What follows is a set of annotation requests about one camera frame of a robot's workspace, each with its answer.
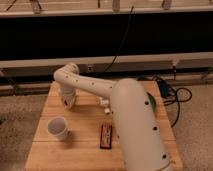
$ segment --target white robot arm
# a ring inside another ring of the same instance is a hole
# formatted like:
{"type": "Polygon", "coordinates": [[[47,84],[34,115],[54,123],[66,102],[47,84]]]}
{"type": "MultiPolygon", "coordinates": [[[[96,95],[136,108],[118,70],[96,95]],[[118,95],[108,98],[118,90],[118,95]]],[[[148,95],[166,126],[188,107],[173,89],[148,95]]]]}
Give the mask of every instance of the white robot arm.
{"type": "Polygon", "coordinates": [[[71,94],[72,99],[75,88],[79,88],[110,100],[127,170],[172,171],[148,95],[141,84],[133,79],[116,82],[78,73],[77,65],[70,63],[57,70],[54,79],[60,84],[62,96],[71,94]]]}

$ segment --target black cable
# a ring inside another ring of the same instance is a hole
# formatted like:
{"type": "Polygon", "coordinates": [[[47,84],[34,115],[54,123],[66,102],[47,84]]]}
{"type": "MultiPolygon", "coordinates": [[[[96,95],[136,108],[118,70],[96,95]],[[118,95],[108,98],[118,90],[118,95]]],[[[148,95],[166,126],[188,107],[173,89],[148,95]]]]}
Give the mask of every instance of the black cable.
{"type": "Polygon", "coordinates": [[[8,75],[4,72],[3,69],[1,70],[1,72],[3,73],[5,79],[8,81],[8,83],[13,87],[13,94],[16,95],[17,92],[18,92],[19,89],[20,89],[19,86],[17,85],[16,81],[15,81],[12,77],[8,76],[8,75]]]}
{"type": "Polygon", "coordinates": [[[203,74],[203,76],[201,77],[201,80],[206,80],[208,75],[211,74],[211,72],[213,71],[213,67],[209,67],[208,70],[203,74]]]}
{"type": "Polygon", "coordinates": [[[121,40],[120,46],[119,46],[118,50],[116,51],[115,56],[114,56],[112,62],[105,68],[105,70],[104,70],[102,73],[105,73],[106,71],[108,71],[108,70],[111,68],[111,66],[115,63],[115,60],[116,60],[117,57],[119,56],[120,51],[121,51],[121,49],[122,49],[124,43],[126,42],[126,38],[127,38],[127,35],[128,35],[128,33],[129,33],[129,29],[130,29],[130,24],[131,24],[131,19],[132,19],[133,10],[134,10],[134,6],[132,6],[131,11],[130,11],[130,13],[129,13],[127,27],[126,27],[124,36],[123,36],[123,38],[122,38],[122,40],[121,40]]]}
{"type": "Polygon", "coordinates": [[[177,103],[177,116],[175,118],[175,121],[171,124],[171,127],[173,128],[177,124],[177,122],[178,122],[178,120],[180,118],[180,103],[185,103],[185,102],[190,101],[192,99],[192,92],[189,89],[185,88],[185,87],[180,87],[177,90],[174,90],[172,88],[171,92],[174,93],[174,95],[171,95],[171,97],[174,98],[174,99],[172,99],[172,100],[166,100],[166,101],[164,101],[164,104],[165,104],[165,106],[168,106],[168,105],[177,103]],[[186,99],[179,99],[178,93],[180,91],[182,91],[182,90],[188,92],[188,94],[189,94],[188,98],[186,98],[186,99]]]}
{"type": "Polygon", "coordinates": [[[173,66],[173,72],[174,72],[174,80],[176,80],[176,75],[177,75],[176,66],[173,66]]]}
{"type": "MultiPolygon", "coordinates": [[[[166,81],[163,78],[158,77],[158,76],[154,76],[152,78],[152,80],[163,81],[163,82],[166,83],[166,81]]],[[[171,98],[171,99],[165,100],[164,101],[164,105],[165,106],[169,106],[169,105],[172,105],[174,103],[177,103],[177,114],[176,114],[176,118],[175,118],[174,122],[171,124],[171,127],[173,128],[177,124],[177,122],[178,122],[178,120],[180,118],[180,103],[185,103],[185,102],[190,101],[192,99],[192,92],[189,89],[185,88],[185,87],[180,87],[180,88],[177,88],[175,90],[171,85],[169,85],[169,84],[167,84],[167,85],[169,87],[169,94],[170,94],[169,98],[171,98]],[[183,91],[183,90],[186,91],[186,92],[188,92],[189,96],[186,99],[179,99],[179,93],[180,93],[180,91],[183,91]]]]}

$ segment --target wooden tabletop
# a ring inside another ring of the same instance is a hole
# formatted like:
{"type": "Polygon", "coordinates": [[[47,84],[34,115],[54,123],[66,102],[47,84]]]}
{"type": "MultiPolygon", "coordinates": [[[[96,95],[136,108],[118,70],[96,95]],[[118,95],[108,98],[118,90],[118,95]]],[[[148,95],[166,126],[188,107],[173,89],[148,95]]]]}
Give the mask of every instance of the wooden tabletop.
{"type": "MultiPolygon", "coordinates": [[[[156,117],[164,143],[168,149],[174,170],[182,170],[182,162],[175,138],[153,81],[142,82],[157,102],[156,117]]],[[[105,115],[99,106],[99,98],[77,90],[72,110],[63,106],[58,96],[59,85],[53,82],[26,163],[26,171],[124,171],[123,157],[113,126],[112,149],[103,150],[100,145],[101,124],[113,124],[112,116],[105,115]],[[69,125],[69,137],[61,142],[47,133],[47,122],[55,116],[64,116],[69,125]]]]}

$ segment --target floor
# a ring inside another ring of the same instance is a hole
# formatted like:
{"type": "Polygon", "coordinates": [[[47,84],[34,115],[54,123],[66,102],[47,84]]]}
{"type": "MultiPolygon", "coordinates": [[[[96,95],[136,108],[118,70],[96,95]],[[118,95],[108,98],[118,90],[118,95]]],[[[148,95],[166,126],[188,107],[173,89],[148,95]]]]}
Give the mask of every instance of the floor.
{"type": "MultiPolygon", "coordinates": [[[[184,171],[213,170],[213,85],[190,86],[174,127],[184,171]]],[[[0,171],[24,171],[46,95],[0,97],[0,171]]],[[[170,120],[176,106],[167,107],[170,120]]]]}

